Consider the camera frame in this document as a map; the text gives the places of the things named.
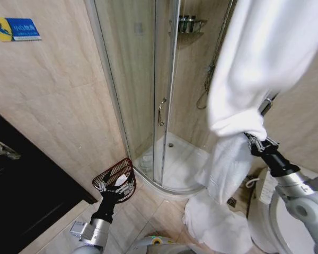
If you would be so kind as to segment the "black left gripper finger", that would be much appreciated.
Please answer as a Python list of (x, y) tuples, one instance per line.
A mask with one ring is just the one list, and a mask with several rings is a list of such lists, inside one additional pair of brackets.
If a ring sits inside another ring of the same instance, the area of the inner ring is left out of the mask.
[(127, 183), (121, 186), (112, 186), (108, 192), (115, 198), (130, 198), (135, 192), (136, 187), (133, 184)]
[(110, 186), (111, 173), (112, 170), (108, 169), (96, 177), (95, 186), (100, 193), (105, 192), (107, 188)]

